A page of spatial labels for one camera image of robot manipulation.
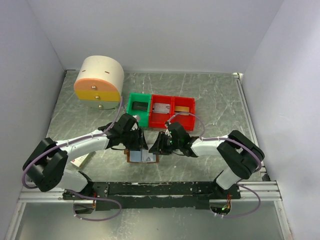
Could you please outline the brown leather card holder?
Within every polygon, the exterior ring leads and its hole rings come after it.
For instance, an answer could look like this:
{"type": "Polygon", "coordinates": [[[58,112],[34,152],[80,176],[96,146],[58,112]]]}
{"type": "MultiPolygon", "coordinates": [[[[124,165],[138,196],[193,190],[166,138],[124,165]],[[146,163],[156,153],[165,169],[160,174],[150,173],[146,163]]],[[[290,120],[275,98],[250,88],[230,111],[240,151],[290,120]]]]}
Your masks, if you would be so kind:
{"type": "Polygon", "coordinates": [[[149,153],[148,149],[134,148],[132,150],[125,149],[126,161],[134,164],[155,164],[159,162],[157,154],[149,153]]]}

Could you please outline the black VIP card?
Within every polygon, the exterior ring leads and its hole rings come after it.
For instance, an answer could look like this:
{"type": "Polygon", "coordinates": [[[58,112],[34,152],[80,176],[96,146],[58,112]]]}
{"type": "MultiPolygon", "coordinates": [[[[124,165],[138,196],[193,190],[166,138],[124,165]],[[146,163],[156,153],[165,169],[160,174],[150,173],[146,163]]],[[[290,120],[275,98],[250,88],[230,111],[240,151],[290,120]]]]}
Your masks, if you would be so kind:
{"type": "Polygon", "coordinates": [[[149,103],[148,102],[142,102],[142,101],[134,101],[132,103],[131,109],[133,111],[147,112],[149,110],[149,103]]]}

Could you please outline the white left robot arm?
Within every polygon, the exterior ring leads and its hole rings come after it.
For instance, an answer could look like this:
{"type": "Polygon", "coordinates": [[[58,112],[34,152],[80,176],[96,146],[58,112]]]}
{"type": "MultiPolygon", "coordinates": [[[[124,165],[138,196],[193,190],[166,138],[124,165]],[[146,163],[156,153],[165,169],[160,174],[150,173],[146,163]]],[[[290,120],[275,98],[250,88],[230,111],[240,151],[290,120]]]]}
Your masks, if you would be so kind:
{"type": "Polygon", "coordinates": [[[32,189],[26,182],[26,178],[30,178],[33,187],[41,192],[62,188],[75,191],[83,200],[89,199],[94,192],[92,180],[83,172],[68,170],[67,163],[120,144],[129,151],[148,149],[137,116],[124,113],[117,121],[72,139],[54,141],[47,137],[37,145],[23,165],[22,184],[32,189]]]}

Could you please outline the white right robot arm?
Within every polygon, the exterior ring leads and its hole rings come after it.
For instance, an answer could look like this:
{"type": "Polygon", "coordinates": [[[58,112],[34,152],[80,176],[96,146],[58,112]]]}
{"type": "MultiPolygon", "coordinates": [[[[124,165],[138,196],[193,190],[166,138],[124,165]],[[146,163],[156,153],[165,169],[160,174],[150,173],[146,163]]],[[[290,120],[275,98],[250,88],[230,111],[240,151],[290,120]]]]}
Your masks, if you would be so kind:
{"type": "Polygon", "coordinates": [[[170,123],[166,131],[158,133],[149,153],[171,155],[180,151],[183,156],[221,156],[227,164],[214,179],[212,193],[218,199],[229,194],[230,188],[240,180],[247,180],[262,167],[264,152],[238,130],[218,136],[203,138],[191,136],[179,123],[170,123]]]}

